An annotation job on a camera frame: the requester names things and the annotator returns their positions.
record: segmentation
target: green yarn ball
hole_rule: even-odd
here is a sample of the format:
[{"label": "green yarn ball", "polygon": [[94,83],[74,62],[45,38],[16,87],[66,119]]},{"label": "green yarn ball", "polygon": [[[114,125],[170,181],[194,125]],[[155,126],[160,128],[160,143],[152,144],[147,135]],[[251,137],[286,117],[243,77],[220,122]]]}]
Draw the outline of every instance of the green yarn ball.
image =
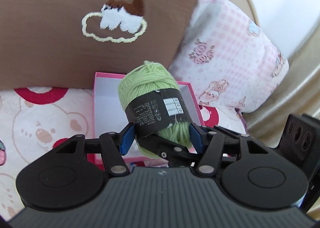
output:
[{"label": "green yarn ball", "polygon": [[[118,87],[119,99],[123,110],[135,98],[154,90],[174,88],[179,86],[172,75],[162,64],[145,61],[143,65],[128,73]],[[190,122],[176,123],[173,126],[158,131],[157,135],[190,148],[192,146],[189,137]],[[142,147],[142,154],[149,158],[158,156]]]}]

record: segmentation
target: barcode label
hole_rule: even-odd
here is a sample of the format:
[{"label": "barcode label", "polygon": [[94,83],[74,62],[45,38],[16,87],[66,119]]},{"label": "barcode label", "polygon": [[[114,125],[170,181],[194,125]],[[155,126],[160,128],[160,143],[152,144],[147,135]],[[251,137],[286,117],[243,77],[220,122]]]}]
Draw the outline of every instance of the barcode label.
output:
[{"label": "barcode label", "polygon": [[169,116],[183,114],[183,109],[181,108],[178,98],[168,98],[164,99],[163,101]]}]

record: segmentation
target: open box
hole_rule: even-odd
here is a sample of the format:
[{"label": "open box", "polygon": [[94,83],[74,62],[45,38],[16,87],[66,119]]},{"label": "open box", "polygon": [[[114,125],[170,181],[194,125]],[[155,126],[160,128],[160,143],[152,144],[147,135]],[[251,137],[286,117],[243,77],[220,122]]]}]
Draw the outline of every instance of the open box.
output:
[{"label": "open box", "polygon": [[[120,132],[128,124],[127,116],[121,107],[118,96],[118,85],[124,76],[113,73],[96,73],[95,75],[93,119],[94,135],[96,138],[106,132]],[[178,84],[192,121],[198,125],[204,125],[191,84],[187,82],[178,82]],[[130,147],[128,154],[123,156],[123,158],[126,163],[149,159],[140,153],[135,141]],[[100,155],[95,155],[95,164],[102,164]]]}]

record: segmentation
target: white wall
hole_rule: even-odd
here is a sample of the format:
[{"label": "white wall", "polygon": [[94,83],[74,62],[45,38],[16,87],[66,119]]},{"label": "white wall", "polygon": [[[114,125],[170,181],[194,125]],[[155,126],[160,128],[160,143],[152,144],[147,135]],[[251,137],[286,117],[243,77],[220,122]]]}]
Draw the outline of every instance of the white wall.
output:
[{"label": "white wall", "polygon": [[320,16],[320,0],[253,0],[260,26],[289,57]]}]

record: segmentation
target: black paper band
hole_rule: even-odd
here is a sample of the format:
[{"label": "black paper band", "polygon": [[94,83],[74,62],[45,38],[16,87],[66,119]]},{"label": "black paper band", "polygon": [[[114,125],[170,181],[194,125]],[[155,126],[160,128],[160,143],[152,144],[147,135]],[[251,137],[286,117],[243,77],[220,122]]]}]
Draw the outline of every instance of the black paper band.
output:
[{"label": "black paper band", "polygon": [[192,122],[177,89],[160,89],[135,98],[125,109],[129,122],[136,124],[136,139],[144,138],[180,122]]}]

